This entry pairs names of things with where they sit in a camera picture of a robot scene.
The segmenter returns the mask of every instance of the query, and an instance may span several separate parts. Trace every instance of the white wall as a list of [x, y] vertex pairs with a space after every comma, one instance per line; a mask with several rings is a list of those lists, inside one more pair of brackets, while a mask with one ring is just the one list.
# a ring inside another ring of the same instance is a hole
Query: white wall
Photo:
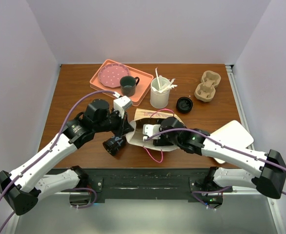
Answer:
[[[58, 64], [25, 0], [0, 0], [0, 171], [36, 153]], [[0, 225], [11, 213], [0, 204]]]
[[[269, 4], [234, 74], [256, 148], [286, 161], [286, 0]], [[286, 225], [286, 196], [278, 204]]]
[[60, 63], [226, 63], [270, 0], [27, 0]]

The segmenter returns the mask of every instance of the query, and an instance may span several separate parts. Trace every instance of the pink tray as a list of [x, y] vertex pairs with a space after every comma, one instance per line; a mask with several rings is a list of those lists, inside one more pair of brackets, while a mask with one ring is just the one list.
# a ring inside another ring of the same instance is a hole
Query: pink tray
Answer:
[[[98, 73], [100, 72], [101, 68], [108, 65], [108, 64], [111, 64], [111, 63], [118, 63], [118, 62], [115, 62], [115, 61], [110, 60], [110, 59], [106, 60], [102, 64], [102, 66], [97, 70], [97, 72], [94, 74], [94, 76], [91, 78], [90, 87], [95, 89], [95, 90], [111, 90], [111, 91], [116, 91], [116, 92], [122, 94], [120, 87], [108, 88], [108, 87], [105, 87], [104, 85], [102, 85], [99, 81]], [[140, 82], [139, 82], [138, 86], [136, 87], [135, 94], [130, 97], [130, 99], [133, 102], [133, 106], [138, 106], [141, 103], [141, 101], [143, 100], [143, 98], [145, 97], [145, 95], [147, 94], [147, 92], [149, 91], [150, 84], [151, 84], [154, 76], [151, 74], [148, 74], [146, 72], [142, 72], [138, 69], [134, 69], [134, 68], [129, 67], [129, 66], [126, 66], [126, 67], [129, 69], [131, 76], [140, 78]]]

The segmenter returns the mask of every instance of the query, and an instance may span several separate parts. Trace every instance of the black lid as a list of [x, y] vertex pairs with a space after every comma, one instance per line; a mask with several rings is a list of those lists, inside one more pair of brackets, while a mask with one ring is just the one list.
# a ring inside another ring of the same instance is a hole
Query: black lid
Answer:
[[188, 113], [192, 110], [193, 102], [188, 97], [181, 97], [177, 101], [177, 109], [181, 113]]

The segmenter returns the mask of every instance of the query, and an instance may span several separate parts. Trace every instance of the white container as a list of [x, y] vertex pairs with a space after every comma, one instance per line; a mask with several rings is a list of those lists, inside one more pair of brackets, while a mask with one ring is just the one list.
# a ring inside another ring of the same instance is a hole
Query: white container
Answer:
[[[162, 76], [159, 76], [158, 78], [161, 86], [170, 84], [170, 81], [167, 78]], [[152, 87], [159, 90], [157, 78], [154, 78], [151, 82], [151, 105], [157, 109], [165, 108], [168, 105], [170, 89], [164, 91], [163, 93], [160, 93], [158, 91], [154, 91]]]

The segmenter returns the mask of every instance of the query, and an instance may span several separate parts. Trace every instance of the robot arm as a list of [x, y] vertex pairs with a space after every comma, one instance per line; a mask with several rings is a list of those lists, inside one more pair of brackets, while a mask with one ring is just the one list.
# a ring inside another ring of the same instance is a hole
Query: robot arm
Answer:
[[[124, 134], [134, 130], [128, 123], [125, 112], [131, 105], [132, 101], [128, 97], [121, 97], [114, 100], [114, 108], [110, 112], [108, 102], [101, 99], [94, 100], [87, 106], [85, 112], [79, 113], [73, 120], [67, 122], [53, 149], [50, 147], [58, 135], [25, 164], [10, 173], [0, 172], [0, 192], [16, 176], [20, 176], [4, 195], [15, 213], [23, 215], [31, 210], [39, 200], [56, 192], [77, 186], [86, 187], [88, 175], [78, 166], [58, 175], [43, 176], [62, 159], [91, 141], [95, 133], [111, 131], [114, 134], [112, 138], [103, 142], [103, 146], [111, 155], [115, 155], [125, 145]], [[44, 158], [26, 173], [21, 173], [47, 151], [49, 152]]]
[[260, 160], [254, 160], [243, 154], [256, 156], [286, 167], [281, 154], [275, 150], [269, 153], [254, 151], [244, 147], [237, 147], [231, 143], [225, 143], [225, 139], [213, 139], [219, 144], [212, 142], [205, 136], [210, 136], [206, 131], [195, 129], [198, 133], [190, 131], [176, 131], [174, 129], [186, 129], [185, 125], [175, 117], [168, 117], [156, 125], [146, 125], [143, 127], [143, 134], [151, 137], [157, 132], [158, 136], [153, 138], [155, 146], [177, 145], [182, 150], [190, 154], [214, 157], [234, 164], [242, 169], [210, 168], [208, 176], [203, 181], [196, 181], [202, 191], [220, 190], [226, 186], [240, 186], [255, 188], [261, 194], [270, 198], [279, 199], [282, 194], [286, 179], [286, 172], [273, 167]]

